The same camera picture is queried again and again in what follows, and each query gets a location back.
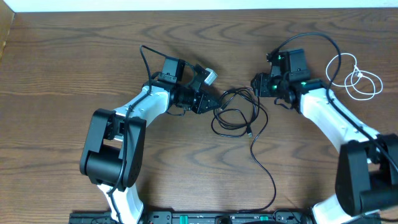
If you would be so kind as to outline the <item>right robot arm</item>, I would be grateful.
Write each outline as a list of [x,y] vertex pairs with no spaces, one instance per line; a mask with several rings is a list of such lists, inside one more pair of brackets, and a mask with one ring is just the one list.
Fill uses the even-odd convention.
[[381,135],[312,79],[302,49],[267,55],[269,73],[251,81],[259,97],[284,100],[314,122],[339,153],[335,194],[315,204],[301,223],[379,223],[379,211],[397,206],[397,135]]

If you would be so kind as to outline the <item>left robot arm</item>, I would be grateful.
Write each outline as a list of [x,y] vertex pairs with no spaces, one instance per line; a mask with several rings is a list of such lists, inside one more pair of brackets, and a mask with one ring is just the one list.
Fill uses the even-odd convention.
[[195,65],[193,79],[183,84],[188,62],[166,57],[162,71],[149,75],[141,92],[119,108],[98,109],[90,121],[80,160],[80,172],[104,193],[117,223],[138,223],[144,211],[136,180],[141,171],[146,129],[171,106],[206,113],[221,106],[203,89],[217,74]]

